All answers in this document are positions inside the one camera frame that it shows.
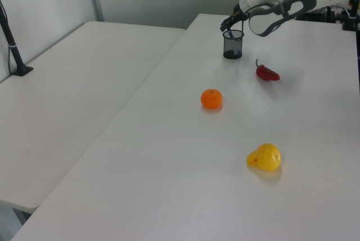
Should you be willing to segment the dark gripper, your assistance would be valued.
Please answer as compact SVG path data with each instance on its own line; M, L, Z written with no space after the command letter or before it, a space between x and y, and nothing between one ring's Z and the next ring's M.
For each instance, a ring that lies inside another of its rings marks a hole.
M221 31L228 30L237 22L242 21L242 18L248 18L249 13L246 11L249 8L250 6L247 2L237 3L233 8L233 14L221 23L220 30Z

